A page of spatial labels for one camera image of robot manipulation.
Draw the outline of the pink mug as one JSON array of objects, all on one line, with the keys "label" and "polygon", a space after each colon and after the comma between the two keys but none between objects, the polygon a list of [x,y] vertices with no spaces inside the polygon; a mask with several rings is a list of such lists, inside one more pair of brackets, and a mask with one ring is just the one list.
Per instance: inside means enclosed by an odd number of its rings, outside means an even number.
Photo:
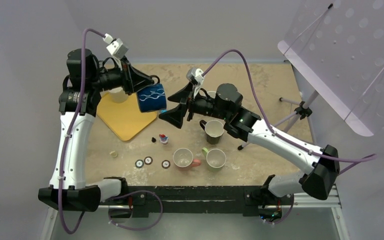
[{"label": "pink mug", "polygon": [[202,164],[199,159],[195,159],[194,154],[188,148],[179,148],[175,150],[172,160],[175,167],[180,171],[188,171]]}]

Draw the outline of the black mug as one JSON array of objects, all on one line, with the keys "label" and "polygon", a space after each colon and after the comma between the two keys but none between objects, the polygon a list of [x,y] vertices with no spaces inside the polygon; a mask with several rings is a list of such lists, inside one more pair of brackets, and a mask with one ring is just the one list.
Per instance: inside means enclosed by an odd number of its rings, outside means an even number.
[{"label": "black mug", "polygon": [[220,142],[224,134],[224,124],[216,119],[205,121],[199,121],[200,127],[205,131],[205,137],[207,143],[216,145]]}]

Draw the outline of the cream white mug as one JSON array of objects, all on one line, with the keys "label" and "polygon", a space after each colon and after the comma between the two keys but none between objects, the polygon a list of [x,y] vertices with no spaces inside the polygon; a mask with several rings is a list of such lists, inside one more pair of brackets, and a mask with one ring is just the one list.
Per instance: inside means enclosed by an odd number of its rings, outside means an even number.
[{"label": "cream white mug", "polygon": [[113,88],[108,92],[109,92],[110,100],[116,104],[121,104],[129,98],[129,95],[125,93],[122,87]]}]

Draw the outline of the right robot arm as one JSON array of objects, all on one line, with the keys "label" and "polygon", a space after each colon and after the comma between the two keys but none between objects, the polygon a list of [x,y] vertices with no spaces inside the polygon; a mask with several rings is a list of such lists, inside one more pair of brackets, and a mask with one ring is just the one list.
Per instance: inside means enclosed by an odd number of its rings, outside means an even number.
[{"label": "right robot arm", "polygon": [[178,129],[183,126],[184,117],[190,121],[194,114],[223,120],[224,130],[233,138],[261,146],[299,168],[295,174],[269,177],[260,191],[264,202],[272,204],[280,197],[296,193],[306,193],[318,200],[328,198],[340,171],[333,160],[338,155],[336,148],[312,145],[272,127],[242,106],[243,96],[231,83],[219,85],[214,98],[193,94],[193,85],[189,83],[171,95],[168,100],[178,105],[159,118]]}]

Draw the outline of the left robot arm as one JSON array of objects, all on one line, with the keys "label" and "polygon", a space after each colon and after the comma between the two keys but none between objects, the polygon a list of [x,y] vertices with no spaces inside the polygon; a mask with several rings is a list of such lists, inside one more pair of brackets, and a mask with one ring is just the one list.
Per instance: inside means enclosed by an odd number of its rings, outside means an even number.
[{"label": "left robot arm", "polygon": [[69,74],[62,82],[58,98],[61,134],[57,162],[49,186],[38,191],[38,199],[55,210],[94,212],[107,199],[118,205],[129,199],[123,177],[106,177],[87,185],[85,176],[87,145],[101,92],[120,87],[131,95],[155,84],[148,75],[132,67],[125,54],[111,53],[115,66],[107,69],[86,49],[85,81],[81,79],[81,49],[67,55]]}]

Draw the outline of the light green mug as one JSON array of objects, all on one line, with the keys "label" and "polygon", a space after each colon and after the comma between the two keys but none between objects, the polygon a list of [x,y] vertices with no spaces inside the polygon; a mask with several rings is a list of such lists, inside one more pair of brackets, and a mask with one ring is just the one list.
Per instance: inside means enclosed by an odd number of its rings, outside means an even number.
[{"label": "light green mug", "polygon": [[206,166],[210,171],[218,172],[225,166],[227,156],[221,149],[203,147],[201,151],[204,155]]}]

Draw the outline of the dark blue mug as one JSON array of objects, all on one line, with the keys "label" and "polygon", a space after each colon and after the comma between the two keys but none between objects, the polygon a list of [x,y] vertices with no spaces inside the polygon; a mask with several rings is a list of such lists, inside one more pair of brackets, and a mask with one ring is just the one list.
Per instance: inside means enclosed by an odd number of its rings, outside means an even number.
[{"label": "dark blue mug", "polygon": [[137,92],[140,112],[155,112],[167,108],[165,89],[161,83],[150,85]]}]

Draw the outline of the grey mug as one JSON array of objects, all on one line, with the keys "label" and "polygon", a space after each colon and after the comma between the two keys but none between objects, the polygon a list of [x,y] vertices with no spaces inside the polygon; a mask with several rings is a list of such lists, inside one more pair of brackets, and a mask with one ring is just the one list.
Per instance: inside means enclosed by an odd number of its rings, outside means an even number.
[{"label": "grey mug", "polygon": [[207,94],[211,97],[211,98],[215,98],[216,95],[217,95],[217,92],[216,91],[208,91]]}]

